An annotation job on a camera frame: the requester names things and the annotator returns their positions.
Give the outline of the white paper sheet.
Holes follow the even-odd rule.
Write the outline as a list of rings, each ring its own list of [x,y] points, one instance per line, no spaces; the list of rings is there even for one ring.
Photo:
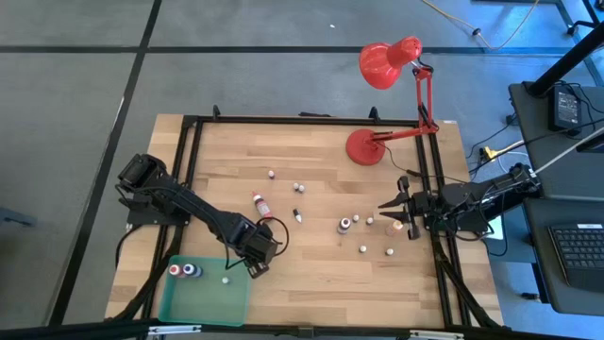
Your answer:
[[[490,229],[489,234],[487,235],[488,239],[494,239],[497,241],[504,240],[504,232],[503,232],[503,218],[501,215],[491,219],[489,221]]]

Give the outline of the white rod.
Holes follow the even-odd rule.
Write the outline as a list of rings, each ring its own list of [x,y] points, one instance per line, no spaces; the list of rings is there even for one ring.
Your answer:
[[[560,154],[558,154],[557,156],[555,156],[553,159],[551,159],[550,161],[548,161],[546,164],[544,164],[543,166],[541,166],[541,167],[537,168],[536,170],[534,170],[533,174],[535,176],[538,175],[538,174],[540,174],[542,171],[546,170],[547,167],[549,167],[553,163],[555,163],[558,160],[560,160],[561,158],[563,158],[565,155],[567,155],[568,153],[570,153],[572,150],[574,150],[577,147],[579,147],[580,145],[583,145],[586,142],[594,139],[595,137],[599,136],[602,132],[604,132],[604,127],[599,128],[597,131],[591,133],[587,137],[579,140],[578,142],[576,142],[575,144],[573,144],[569,148],[565,149],[563,152],[561,152]]]

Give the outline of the black slanted pole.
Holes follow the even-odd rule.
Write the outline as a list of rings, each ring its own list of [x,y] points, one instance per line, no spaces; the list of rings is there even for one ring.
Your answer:
[[[604,22],[597,25],[535,82],[530,84],[528,93],[534,96],[545,94],[558,80],[561,80],[568,72],[589,57],[603,43]]]

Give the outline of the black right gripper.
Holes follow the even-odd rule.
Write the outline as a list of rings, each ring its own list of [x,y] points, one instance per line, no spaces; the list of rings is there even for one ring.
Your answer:
[[[406,210],[402,212],[381,212],[380,215],[399,220],[408,226],[408,238],[416,240],[420,238],[420,231],[415,223],[416,216],[423,216],[431,211],[432,195],[429,192],[417,192],[409,195],[409,179],[401,176],[396,186],[398,194],[396,197],[384,204],[382,207],[396,207],[405,204]]]

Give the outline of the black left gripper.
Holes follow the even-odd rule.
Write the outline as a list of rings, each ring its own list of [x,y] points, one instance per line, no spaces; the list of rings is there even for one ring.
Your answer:
[[[253,222],[241,214],[232,214],[226,222],[226,244],[238,256],[251,261],[245,266],[252,279],[270,269],[268,263],[277,253],[277,241],[267,222],[267,218]]]

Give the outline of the black metal table frame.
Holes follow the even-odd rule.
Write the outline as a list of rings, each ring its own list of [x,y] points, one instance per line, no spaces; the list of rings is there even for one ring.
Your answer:
[[[345,153],[358,128],[412,127],[411,120],[161,114],[146,151],[217,208],[256,218],[251,193],[259,193],[276,216],[276,237],[289,240],[252,281],[242,332],[397,336],[474,323],[434,262],[427,224],[415,241],[402,231],[388,236],[389,220],[378,213],[404,169],[423,173],[413,191],[438,188],[443,176],[467,179],[458,126],[445,121],[435,135],[391,141],[393,157],[369,167]],[[342,218],[352,221],[347,234],[337,232]]]

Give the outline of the black chair base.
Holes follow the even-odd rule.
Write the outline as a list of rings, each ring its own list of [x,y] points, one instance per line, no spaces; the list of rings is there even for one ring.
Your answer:
[[[604,0],[581,0],[590,17],[589,21],[575,21],[567,28],[566,34],[574,36],[581,26],[595,28],[604,22]]]

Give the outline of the black power brick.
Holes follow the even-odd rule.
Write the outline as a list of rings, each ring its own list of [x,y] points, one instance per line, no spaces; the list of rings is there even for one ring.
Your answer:
[[[581,104],[569,86],[554,86],[548,94],[548,129],[564,130],[571,137],[581,133]]]

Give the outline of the red desk lamp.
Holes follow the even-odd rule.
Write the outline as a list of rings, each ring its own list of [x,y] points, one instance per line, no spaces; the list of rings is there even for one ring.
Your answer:
[[[391,140],[436,133],[439,130],[433,117],[433,68],[421,59],[421,41],[409,36],[390,44],[374,42],[364,46],[359,56],[359,66],[364,80],[373,88],[388,90],[399,80],[403,68],[410,64],[416,86],[418,127],[399,132],[377,132],[362,128],[352,132],[345,144],[347,156],[360,165],[374,165],[383,158],[386,145]]]

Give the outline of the black laptop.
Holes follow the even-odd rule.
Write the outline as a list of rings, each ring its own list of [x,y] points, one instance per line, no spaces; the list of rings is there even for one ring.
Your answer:
[[[604,293],[604,225],[560,224],[548,233],[566,283]]]

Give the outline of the silver aluminium bracket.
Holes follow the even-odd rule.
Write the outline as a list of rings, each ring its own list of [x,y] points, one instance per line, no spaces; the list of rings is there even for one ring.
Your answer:
[[[202,331],[201,325],[153,326],[148,329],[148,335],[162,336],[172,334],[188,334]]]
[[[410,330],[408,340],[465,340],[462,333],[449,331]]]

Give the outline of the dark grey desk top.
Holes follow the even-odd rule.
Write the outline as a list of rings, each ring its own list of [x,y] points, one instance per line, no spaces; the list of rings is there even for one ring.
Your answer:
[[[531,96],[525,86],[509,86],[532,168],[543,166],[576,142],[548,129],[548,99]],[[576,149],[537,175],[549,199],[604,202],[604,152]]]
[[[604,225],[604,202],[528,198],[524,211],[545,301],[561,314],[604,316],[604,293],[569,286],[562,274],[548,228],[560,224]]]

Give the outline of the teal plastic bin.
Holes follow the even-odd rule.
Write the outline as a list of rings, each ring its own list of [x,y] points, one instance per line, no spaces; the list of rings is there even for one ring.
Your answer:
[[[169,266],[197,264],[203,269],[199,278],[176,278]],[[247,317],[250,277],[238,264],[228,270],[220,258],[176,255],[170,259],[158,319],[162,322],[242,326]],[[223,284],[222,278],[230,278]]]

